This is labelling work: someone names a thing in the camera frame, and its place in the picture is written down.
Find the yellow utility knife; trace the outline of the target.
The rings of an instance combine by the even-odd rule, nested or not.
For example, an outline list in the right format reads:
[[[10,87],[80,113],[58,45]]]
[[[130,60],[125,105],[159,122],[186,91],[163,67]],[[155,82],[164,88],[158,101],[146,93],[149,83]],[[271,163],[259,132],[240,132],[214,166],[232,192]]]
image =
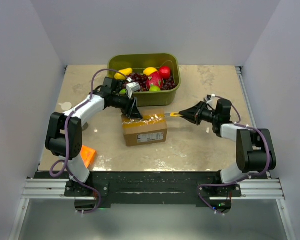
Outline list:
[[[165,113],[166,117],[182,117],[181,114],[179,114],[178,112],[167,112]]]

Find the brown taped cardboard box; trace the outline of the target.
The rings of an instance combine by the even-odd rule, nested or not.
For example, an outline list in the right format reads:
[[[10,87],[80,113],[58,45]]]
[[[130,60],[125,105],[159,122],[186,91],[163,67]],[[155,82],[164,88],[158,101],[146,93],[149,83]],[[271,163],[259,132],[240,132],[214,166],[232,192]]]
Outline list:
[[[127,147],[163,143],[167,140],[168,126],[163,108],[142,109],[143,119],[121,116],[122,130]]]

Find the olive green plastic bin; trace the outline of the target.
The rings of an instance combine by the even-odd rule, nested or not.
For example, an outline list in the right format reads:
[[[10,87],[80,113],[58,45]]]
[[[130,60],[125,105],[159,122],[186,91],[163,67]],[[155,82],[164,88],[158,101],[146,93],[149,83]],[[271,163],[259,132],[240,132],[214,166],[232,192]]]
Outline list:
[[[169,53],[124,54],[112,57],[107,65],[114,70],[132,68],[135,73],[142,73],[147,67],[158,69],[162,66],[170,67],[175,88],[160,92],[135,92],[133,96],[137,98],[139,107],[168,106],[174,101],[181,85],[179,63],[175,56]]]

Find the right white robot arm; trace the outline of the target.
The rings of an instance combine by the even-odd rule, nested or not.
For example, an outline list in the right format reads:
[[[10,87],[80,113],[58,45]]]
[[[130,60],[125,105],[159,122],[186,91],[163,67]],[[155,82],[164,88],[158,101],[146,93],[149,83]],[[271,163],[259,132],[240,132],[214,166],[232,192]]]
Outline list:
[[[210,123],[216,136],[235,142],[235,163],[220,171],[220,180],[200,185],[201,188],[212,187],[217,196],[223,197],[232,185],[273,170],[277,159],[268,129],[242,125],[241,116],[230,100],[217,96],[216,107],[212,107],[213,97],[213,94],[207,95],[203,101],[178,114],[197,126],[202,121]]]

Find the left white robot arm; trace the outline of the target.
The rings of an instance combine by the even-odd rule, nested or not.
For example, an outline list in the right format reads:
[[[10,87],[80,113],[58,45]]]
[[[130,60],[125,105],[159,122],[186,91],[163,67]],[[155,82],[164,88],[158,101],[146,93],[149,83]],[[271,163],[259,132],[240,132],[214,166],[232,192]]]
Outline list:
[[[133,93],[141,89],[140,84],[129,78],[126,93],[119,94],[119,83],[119,80],[106,77],[103,84],[94,88],[83,102],[63,113],[54,112],[49,119],[45,148],[63,160],[61,171],[53,173],[52,167],[50,175],[56,178],[67,170],[77,182],[76,191],[82,196],[89,196],[94,190],[94,184],[88,180],[90,171],[81,157],[83,126],[108,107],[120,109],[129,119],[143,118],[137,107],[138,100],[133,97]]]

